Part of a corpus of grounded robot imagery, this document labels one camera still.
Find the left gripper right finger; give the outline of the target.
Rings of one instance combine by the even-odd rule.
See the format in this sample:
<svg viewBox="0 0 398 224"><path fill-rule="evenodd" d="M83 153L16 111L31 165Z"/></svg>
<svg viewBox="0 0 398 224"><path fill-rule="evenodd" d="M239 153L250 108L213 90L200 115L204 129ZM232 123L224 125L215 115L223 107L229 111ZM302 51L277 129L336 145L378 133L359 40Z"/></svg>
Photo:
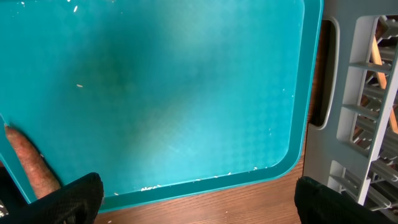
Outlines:
<svg viewBox="0 0 398 224"><path fill-rule="evenodd" d="M294 202L302 224L392 222L307 176L298 179Z"/></svg>

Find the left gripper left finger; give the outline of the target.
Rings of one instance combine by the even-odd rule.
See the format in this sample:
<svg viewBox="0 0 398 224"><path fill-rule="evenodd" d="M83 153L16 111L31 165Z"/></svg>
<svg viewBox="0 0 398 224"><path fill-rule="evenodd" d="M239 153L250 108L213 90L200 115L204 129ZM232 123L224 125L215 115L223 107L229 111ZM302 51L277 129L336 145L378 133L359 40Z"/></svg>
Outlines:
<svg viewBox="0 0 398 224"><path fill-rule="evenodd" d="M1 218L2 224L92 224L104 199L99 174L91 172Z"/></svg>

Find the wooden chopstick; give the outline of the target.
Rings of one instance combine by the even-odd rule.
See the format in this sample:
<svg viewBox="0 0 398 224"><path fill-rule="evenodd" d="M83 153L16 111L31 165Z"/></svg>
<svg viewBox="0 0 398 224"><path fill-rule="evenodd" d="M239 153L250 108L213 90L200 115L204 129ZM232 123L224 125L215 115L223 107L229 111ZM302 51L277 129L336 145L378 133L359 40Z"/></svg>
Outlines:
<svg viewBox="0 0 398 224"><path fill-rule="evenodd" d="M376 36L373 37L373 42L371 46L371 60L376 65L382 65L382 59L379 52L379 47L377 45ZM385 73L376 72L376 78L379 82L380 87L385 90L387 85L386 75ZM396 115L393 109L391 109L390 117L389 117L389 124L391 130L397 134L398 126L396 121Z"/></svg>

